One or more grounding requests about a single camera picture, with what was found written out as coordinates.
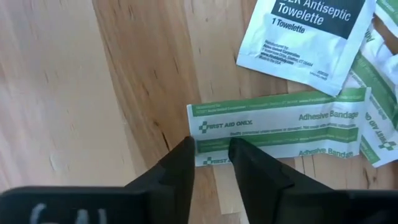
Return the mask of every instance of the wooden surface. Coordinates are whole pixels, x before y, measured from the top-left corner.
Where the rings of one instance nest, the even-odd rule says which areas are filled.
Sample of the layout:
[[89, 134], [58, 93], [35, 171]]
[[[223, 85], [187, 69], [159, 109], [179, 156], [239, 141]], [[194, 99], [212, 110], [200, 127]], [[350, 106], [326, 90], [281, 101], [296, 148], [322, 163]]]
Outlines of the wooden surface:
[[[235, 65], [255, 3], [0, 0], [0, 190], [123, 185], [189, 135], [187, 104], [309, 89]], [[397, 187], [395, 164], [362, 156], [283, 162], [336, 189]], [[248, 223], [233, 177], [197, 169], [190, 223]]]

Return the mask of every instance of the first aid cross symbol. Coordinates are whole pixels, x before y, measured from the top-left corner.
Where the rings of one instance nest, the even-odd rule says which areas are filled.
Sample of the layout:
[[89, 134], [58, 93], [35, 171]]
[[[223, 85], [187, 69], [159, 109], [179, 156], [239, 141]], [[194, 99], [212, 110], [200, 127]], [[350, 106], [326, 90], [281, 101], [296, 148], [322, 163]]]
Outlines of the first aid cross symbol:
[[388, 151], [394, 150], [394, 146], [397, 146], [397, 143], [395, 142], [387, 142], [379, 146], [380, 149], [386, 148]]
[[203, 161], [203, 165], [209, 165], [211, 164], [211, 157], [207, 157], [206, 161]]
[[205, 134], [207, 132], [207, 121], [204, 121], [201, 126], [199, 126], [199, 130], [202, 134]]

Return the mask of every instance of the green stripe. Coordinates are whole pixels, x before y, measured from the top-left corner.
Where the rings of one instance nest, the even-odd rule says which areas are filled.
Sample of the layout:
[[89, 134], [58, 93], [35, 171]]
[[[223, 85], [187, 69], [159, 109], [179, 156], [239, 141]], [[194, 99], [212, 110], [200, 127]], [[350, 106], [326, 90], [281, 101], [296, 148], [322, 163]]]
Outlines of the green stripe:
[[218, 103], [192, 105], [194, 117], [214, 114], [235, 113], [242, 111], [285, 108], [290, 106], [317, 105], [331, 102], [361, 102], [365, 99], [365, 88], [346, 89], [336, 98], [319, 91], [301, 92], [286, 95], [275, 95], [248, 100], [230, 100]]
[[[314, 142], [320, 140], [333, 140], [343, 143], [356, 141], [358, 138], [358, 128], [321, 128], [306, 131], [291, 131], [287, 133], [258, 134], [251, 136], [241, 136], [257, 147], [278, 146], [284, 144], [297, 144]], [[231, 138], [211, 139], [197, 141], [199, 153], [215, 152], [228, 150], [229, 140]]]
[[369, 145], [369, 143], [364, 137], [362, 137], [361, 140], [361, 151], [371, 164], [380, 161], [380, 158], [373, 151], [372, 147]]
[[374, 66], [358, 52], [352, 67], [357, 76], [367, 87], [372, 88], [373, 97], [380, 104], [394, 127], [398, 124], [397, 98], [386, 81], [380, 76]]
[[398, 1], [397, 0], [378, 0], [377, 4], [398, 24]]

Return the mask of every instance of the light wood plank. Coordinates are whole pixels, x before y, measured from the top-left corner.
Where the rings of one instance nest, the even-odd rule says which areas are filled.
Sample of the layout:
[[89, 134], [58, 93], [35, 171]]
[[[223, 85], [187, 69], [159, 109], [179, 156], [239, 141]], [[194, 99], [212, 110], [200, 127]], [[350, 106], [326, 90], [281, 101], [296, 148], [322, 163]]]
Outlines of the light wood plank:
[[213, 168], [216, 177], [217, 193], [220, 200], [221, 214], [244, 211], [243, 201], [236, 182], [235, 172], [231, 164]]
[[0, 1], [1, 190], [136, 177], [89, 1]]

